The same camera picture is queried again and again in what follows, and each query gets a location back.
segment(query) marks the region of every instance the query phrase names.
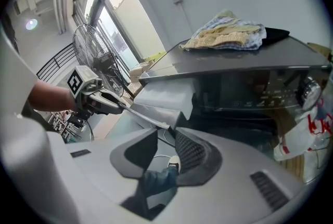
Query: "human arm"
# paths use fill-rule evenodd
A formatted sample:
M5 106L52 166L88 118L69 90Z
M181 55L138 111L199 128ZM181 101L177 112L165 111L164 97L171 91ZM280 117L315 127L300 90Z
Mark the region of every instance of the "human arm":
M76 105L70 90L53 86L41 80L32 88L28 101L39 111L76 110Z

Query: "jeans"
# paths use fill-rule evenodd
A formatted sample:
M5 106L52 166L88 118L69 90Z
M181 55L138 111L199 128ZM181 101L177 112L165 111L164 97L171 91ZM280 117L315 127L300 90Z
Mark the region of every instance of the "jeans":
M147 170L143 178L145 197L176 187L177 176L178 169L176 167L165 168L162 172Z

